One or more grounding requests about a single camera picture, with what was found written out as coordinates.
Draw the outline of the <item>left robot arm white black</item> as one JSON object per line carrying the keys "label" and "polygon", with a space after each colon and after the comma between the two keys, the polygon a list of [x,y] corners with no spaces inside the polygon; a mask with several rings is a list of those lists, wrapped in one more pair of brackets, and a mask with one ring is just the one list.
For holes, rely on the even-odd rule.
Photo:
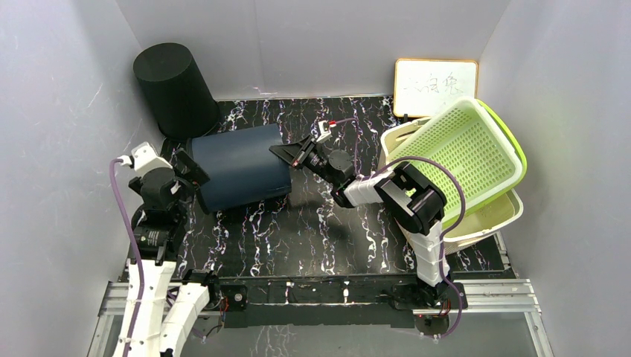
{"label": "left robot arm white black", "polygon": [[130,218],[122,202],[115,173],[110,181],[133,257],[129,262],[128,293],[115,356],[180,356],[193,325],[205,310],[225,306],[218,277],[209,270],[191,269],[173,301],[170,282],[186,234],[191,202],[208,182],[207,173],[182,149],[178,170],[147,142],[111,161],[130,167],[135,177],[128,187],[142,204]]}

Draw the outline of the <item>green perforated plastic basket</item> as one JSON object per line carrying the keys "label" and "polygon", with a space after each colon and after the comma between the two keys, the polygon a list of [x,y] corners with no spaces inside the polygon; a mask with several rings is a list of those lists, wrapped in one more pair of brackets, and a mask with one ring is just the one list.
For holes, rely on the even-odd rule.
{"label": "green perforated plastic basket", "polygon": [[461,186],[467,215],[524,178],[528,162],[513,133],[485,103],[459,97],[426,122],[408,122],[381,135],[383,159],[412,156],[445,167]]}

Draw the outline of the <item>large black plastic bucket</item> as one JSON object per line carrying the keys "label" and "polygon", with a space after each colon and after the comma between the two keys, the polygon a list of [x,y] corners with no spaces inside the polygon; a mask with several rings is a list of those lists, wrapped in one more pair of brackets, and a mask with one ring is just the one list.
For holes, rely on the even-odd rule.
{"label": "large black plastic bucket", "polygon": [[189,48],[175,42],[153,45],[134,59],[132,71],[165,137],[186,141],[216,129],[220,108]]}

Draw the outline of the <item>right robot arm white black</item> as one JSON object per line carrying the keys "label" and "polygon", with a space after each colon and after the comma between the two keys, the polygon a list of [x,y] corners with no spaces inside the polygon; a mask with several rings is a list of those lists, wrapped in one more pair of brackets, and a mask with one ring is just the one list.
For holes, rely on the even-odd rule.
{"label": "right robot arm white black", "polygon": [[[452,281],[445,266],[444,237],[463,220],[466,202],[463,189],[447,168],[427,158],[405,156],[368,177],[361,177],[347,152],[325,152],[312,136],[291,144],[271,145],[269,150],[290,167],[308,169],[328,182],[334,202],[343,208],[383,204],[386,213],[414,234],[415,238],[409,244],[416,255],[438,249],[436,263],[429,268],[416,265],[415,283],[399,284],[386,292],[396,308],[437,308],[443,305],[464,309],[464,293]],[[457,190],[460,212],[455,223],[448,228],[443,228],[442,221],[449,200],[436,183],[414,166],[416,162],[438,169]]]}

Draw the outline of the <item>dark blue cylindrical bin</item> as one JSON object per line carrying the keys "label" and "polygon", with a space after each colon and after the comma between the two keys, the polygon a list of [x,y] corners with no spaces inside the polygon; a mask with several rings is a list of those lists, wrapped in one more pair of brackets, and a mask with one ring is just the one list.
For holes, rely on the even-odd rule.
{"label": "dark blue cylindrical bin", "polygon": [[204,212],[291,193],[288,164],[269,150],[282,143],[276,123],[190,140],[188,150],[192,159],[209,177],[200,187],[199,203]]}

